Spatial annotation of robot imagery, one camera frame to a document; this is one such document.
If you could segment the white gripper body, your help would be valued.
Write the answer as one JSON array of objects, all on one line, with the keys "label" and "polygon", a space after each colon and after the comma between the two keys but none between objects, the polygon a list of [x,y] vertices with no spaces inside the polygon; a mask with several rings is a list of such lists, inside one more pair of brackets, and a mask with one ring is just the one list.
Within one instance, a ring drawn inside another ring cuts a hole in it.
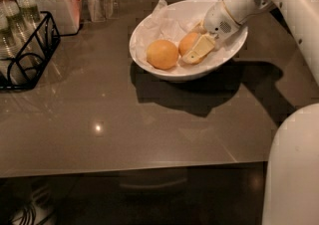
[{"label": "white gripper body", "polygon": [[219,42],[230,38],[240,29],[240,25],[230,16],[222,0],[218,0],[208,9],[203,18],[203,27]]}]

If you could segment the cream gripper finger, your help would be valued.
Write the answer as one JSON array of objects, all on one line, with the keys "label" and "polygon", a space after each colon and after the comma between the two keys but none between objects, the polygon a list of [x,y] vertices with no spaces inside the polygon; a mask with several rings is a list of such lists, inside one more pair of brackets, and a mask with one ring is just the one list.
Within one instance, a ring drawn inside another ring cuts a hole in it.
[{"label": "cream gripper finger", "polygon": [[215,39],[209,34],[199,34],[196,43],[192,49],[198,53],[200,58],[204,58],[215,47]]},{"label": "cream gripper finger", "polygon": [[203,26],[203,21],[199,21],[192,29],[193,33],[206,34],[207,30]]}]

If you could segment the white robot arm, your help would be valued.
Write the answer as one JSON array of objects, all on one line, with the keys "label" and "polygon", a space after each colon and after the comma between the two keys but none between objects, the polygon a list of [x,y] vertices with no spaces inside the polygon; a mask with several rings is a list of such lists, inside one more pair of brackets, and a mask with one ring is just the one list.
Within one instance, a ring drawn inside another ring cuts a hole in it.
[{"label": "white robot arm", "polygon": [[[246,21],[274,6],[296,42],[297,66],[287,86],[319,84],[319,0],[219,0],[206,12],[194,45],[182,57],[192,64],[228,39]],[[319,104],[291,114],[278,128],[269,152],[262,225],[319,225]]]}]

